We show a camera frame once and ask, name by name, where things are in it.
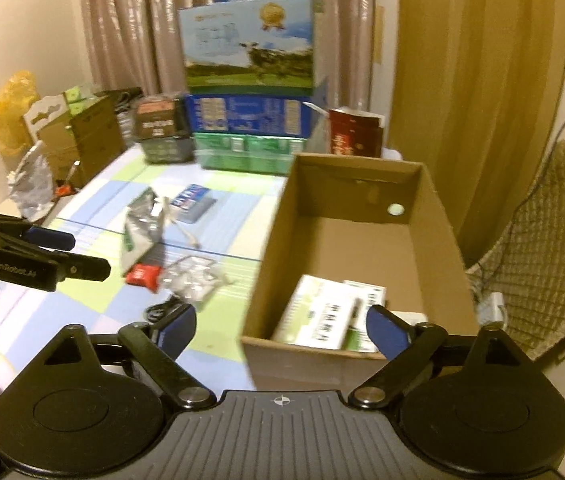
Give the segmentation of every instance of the open cardboard box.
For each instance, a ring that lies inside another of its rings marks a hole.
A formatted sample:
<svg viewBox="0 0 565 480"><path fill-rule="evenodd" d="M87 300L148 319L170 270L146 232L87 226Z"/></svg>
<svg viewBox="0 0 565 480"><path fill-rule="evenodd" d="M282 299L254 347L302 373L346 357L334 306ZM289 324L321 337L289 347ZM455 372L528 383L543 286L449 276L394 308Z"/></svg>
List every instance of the open cardboard box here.
<svg viewBox="0 0 565 480"><path fill-rule="evenodd" d="M402 215L389 214L394 204ZM270 340L303 274L384 286L390 310L423 312L450 334L478 330L453 231L422 164L301 154L280 198L243 329L249 370L259 390L346 394L386 364L381 354Z"/></svg>

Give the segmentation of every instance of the power adapter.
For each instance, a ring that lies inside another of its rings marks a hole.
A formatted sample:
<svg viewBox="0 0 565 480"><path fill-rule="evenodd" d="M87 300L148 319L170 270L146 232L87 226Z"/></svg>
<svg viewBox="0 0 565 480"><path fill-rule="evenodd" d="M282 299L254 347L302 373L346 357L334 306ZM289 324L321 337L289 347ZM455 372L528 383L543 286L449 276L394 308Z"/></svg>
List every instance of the power adapter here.
<svg viewBox="0 0 565 480"><path fill-rule="evenodd" d="M502 293L491 292L483 299L475 308L475 317L480 326L498 324L503 330L507 328L508 318Z"/></svg>

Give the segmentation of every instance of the cow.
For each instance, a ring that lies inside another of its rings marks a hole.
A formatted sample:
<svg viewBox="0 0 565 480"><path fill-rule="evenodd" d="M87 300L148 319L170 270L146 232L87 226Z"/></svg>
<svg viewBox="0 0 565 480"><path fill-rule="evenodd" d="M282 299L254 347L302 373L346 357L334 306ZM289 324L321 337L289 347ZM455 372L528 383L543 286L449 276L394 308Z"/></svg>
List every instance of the cow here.
<svg viewBox="0 0 565 480"><path fill-rule="evenodd" d="M284 66L284 52L281 50L269 50L267 48L258 48L259 43L247 42L240 43L249 56L251 69L256 74L256 81L264 84L264 74L277 75L279 78L287 76L287 70Z"/></svg>

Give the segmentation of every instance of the crumpled plastic wrapper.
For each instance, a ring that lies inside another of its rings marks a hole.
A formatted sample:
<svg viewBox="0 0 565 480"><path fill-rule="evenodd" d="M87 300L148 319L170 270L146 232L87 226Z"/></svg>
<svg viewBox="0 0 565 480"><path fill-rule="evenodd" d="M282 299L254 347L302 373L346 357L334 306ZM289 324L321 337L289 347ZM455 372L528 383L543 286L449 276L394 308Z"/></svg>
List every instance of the crumpled plastic wrapper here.
<svg viewBox="0 0 565 480"><path fill-rule="evenodd" d="M123 276L162 239L167 206L150 187L127 206L120 251Z"/></svg>
<svg viewBox="0 0 565 480"><path fill-rule="evenodd" d="M15 171L34 144L22 116L39 99L34 75L27 70L16 72L0 89L0 157L7 171Z"/></svg>
<svg viewBox="0 0 565 480"><path fill-rule="evenodd" d="M163 269L158 279L163 288L198 307L223 284L226 276L212 258L185 256Z"/></svg>
<svg viewBox="0 0 565 480"><path fill-rule="evenodd" d="M6 180L9 198L29 222L44 218L53 208L53 175L43 151L44 143L39 140Z"/></svg>

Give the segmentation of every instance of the metal screw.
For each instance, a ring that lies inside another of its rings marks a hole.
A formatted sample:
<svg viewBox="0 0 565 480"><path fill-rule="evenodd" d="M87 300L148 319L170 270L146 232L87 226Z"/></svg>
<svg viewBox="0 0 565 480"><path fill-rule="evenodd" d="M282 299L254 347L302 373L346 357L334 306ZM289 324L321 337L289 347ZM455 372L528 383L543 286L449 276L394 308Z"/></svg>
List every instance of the metal screw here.
<svg viewBox="0 0 565 480"><path fill-rule="evenodd" d="M201 388L200 386L189 386L182 390L178 397L187 404L200 404L205 402L211 397L210 391L207 388Z"/></svg>
<svg viewBox="0 0 565 480"><path fill-rule="evenodd" d="M365 386L364 388L358 388L353 396L356 400L363 404L376 404L385 399L385 393L380 388L376 386Z"/></svg>

